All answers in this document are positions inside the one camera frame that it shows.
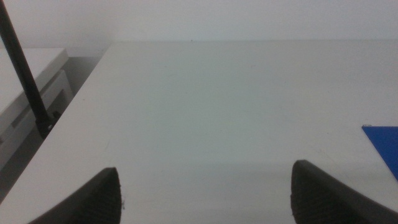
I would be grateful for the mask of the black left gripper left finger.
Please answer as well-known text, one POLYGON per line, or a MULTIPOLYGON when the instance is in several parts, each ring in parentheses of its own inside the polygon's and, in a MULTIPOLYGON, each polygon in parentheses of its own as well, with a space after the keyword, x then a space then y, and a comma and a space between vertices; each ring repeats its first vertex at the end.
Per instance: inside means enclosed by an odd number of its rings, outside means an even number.
POLYGON ((65 200, 32 223, 120 223, 121 186, 117 169, 97 173, 65 200))

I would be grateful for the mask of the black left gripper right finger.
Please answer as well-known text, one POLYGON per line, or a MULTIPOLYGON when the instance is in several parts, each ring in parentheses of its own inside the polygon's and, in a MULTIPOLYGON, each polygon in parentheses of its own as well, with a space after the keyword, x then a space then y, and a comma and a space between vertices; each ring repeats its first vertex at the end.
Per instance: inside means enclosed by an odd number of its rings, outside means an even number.
POLYGON ((306 160, 293 164, 290 207, 296 223, 397 223, 397 212, 306 160))

